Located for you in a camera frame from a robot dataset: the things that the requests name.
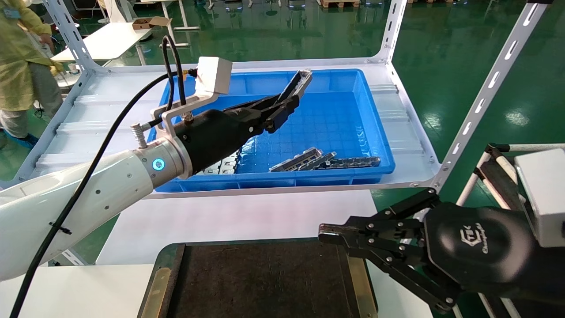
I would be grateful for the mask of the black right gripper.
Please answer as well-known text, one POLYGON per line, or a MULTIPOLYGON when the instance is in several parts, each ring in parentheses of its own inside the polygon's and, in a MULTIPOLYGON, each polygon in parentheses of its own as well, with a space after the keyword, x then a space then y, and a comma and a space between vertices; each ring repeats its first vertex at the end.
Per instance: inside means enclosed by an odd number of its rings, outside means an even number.
POLYGON ((373 216, 323 223, 317 237, 370 261, 439 312, 452 310, 462 289, 564 304, 564 248, 541 247, 523 212, 441 204, 424 189, 373 216), (426 209, 424 222, 414 217, 426 209), (401 243, 423 239, 423 227, 428 252, 401 243))

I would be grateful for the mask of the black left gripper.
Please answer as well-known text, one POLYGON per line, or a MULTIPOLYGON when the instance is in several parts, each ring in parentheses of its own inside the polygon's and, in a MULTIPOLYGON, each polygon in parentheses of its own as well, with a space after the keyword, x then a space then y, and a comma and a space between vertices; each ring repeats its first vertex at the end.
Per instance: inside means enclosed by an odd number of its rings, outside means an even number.
POLYGON ((280 129, 299 106, 300 98, 278 98, 255 99, 223 111, 210 109, 190 122, 176 123, 175 134, 189 155, 192 174, 228 157, 253 136, 280 129))

